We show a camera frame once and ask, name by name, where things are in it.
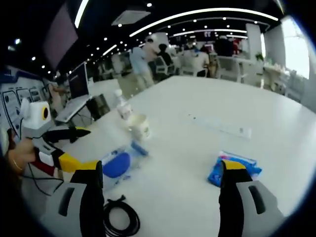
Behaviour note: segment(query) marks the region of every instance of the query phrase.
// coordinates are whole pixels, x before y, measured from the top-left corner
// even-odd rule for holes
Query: hand
[[[36,159],[34,146],[31,139],[23,138],[13,150],[8,151],[8,159],[12,168],[21,174],[29,162]]]

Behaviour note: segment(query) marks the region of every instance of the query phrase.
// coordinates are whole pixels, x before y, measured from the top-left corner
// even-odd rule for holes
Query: plastic bottle
[[[123,120],[127,120],[129,116],[132,114],[131,105],[124,98],[123,92],[121,89],[117,89],[114,92],[114,94],[117,97],[117,101],[118,101],[118,105],[117,105],[118,114]]]

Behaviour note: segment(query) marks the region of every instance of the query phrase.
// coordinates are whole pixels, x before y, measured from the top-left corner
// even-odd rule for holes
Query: bracelet
[[[15,159],[13,159],[13,162],[14,162],[15,166],[16,166],[19,170],[23,170],[23,169],[21,169],[21,168],[16,164]]]

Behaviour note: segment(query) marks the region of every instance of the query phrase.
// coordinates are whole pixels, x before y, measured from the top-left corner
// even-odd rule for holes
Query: paper cup
[[[149,124],[146,115],[132,114],[127,120],[128,128],[134,138],[142,141],[149,137]]]

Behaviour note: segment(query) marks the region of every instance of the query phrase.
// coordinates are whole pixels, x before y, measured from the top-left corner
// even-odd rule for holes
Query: ceiling
[[[14,16],[5,20],[6,34],[1,45],[1,53],[4,55],[3,63],[40,76],[51,77],[52,74],[47,72],[52,71],[52,69],[42,52],[42,44],[55,14],[65,2],[70,18],[74,23],[81,0],[31,0],[19,3],[18,7],[14,6]],[[151,7],[147,7],[149,2],[152,3]],[[183,32],[183,29],[185,31],[203,30],[205,29],[204,26],[207,26],[208,29],[227,29],[227,25],[230,25],[229,29],[245,30],[245,23],[254,21],[258,21],[261,31],[265,32],[268,28],[279,24],[279,21],[260,15],[233,11],[214,11],[178,17],[129,37],[131,33],[150,23],[182,12],[230,7],[254,10],[278,19],[283,16],[273,0],[221,0],[216,2],[194,0],[187,2],[188,4],[184,4],[182,0],[89,0],[80,25],[76,29],[79,39],[66,53],[58,69],[61,72],[67,72],[88,58],[91,59],[91,62],[95,61],[114,44],[117,44],[118,48],[123,50],[123,47],[120,47],[120,41],[123,41],[123,44],[126,43],[128,48],[137,39],[139,41],[144,40],[149,32],[166,32],[168,37],[171,37],[173,34]],[[112,22],[129,7],[143,9],[151,14],[135,24],[123,25],[122,27],[112,26]],[[236,35],[243,36],[245,34],[236,33]],[[197,38],[202,37],[203,33],[196,34],[196,36]],[[14,45],[14,40],[17,38],[21,39],[21,44]],[[172,37],[169,39],[171,43],[175,40]],[[14,46],[15,51],[9,51],[7,48],[9,45]]]

